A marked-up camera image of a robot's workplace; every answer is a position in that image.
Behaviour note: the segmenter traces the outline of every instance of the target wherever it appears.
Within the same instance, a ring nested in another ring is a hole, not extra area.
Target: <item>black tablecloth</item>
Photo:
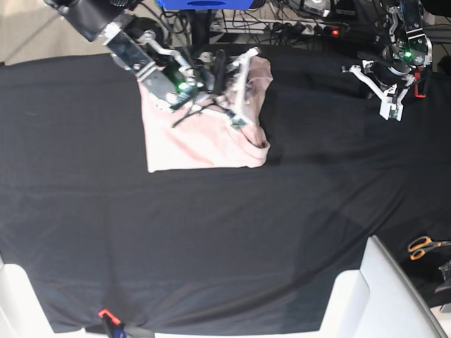
[[[375,233],[431,306],[451,301],[433,294],[449,251],[405,252],[451,238],[450,78],[408,96],[399,123],[341,74],[352,60],[263,55],[275,80],[257,169],[149,174],[137,85],[107,55],[0,68],[0,251],[57,332],[105,306],[157,332],[317,330]]]

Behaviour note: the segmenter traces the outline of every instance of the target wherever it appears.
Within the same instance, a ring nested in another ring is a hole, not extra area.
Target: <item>scissors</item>
[[[416,261],[426,255],[429,251],[448,245],[451,245],[451,241],[436,242],[429,236],[422,236],[409,244],[407,250],[410,252],[410,259]]]

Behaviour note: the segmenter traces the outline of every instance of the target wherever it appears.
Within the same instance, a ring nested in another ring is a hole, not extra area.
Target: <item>folded pink cloth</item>
[[[158,105],[140,85],[148,171],[262,166],[269,143],[258,121],[266,89],[272,80],[269,61],[254,56],[247,80],[246,104],[252,108],[257,124],[240,130],[234,130],[230,120],[219,112],[195,114],[172,128],[191,103],[171,112]]]

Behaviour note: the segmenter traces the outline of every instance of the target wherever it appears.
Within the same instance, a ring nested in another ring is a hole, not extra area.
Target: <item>green led light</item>
[[[178,85],[178,89],[180,89],[180,90],[188,89],[188,87],[189,87],[188,83],[186,83],[186,82],[182,82]]]

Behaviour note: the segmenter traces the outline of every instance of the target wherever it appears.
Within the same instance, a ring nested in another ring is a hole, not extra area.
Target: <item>blue container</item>
[[[253,0],[158,0],[168,11],[177,9],[249,9]]]

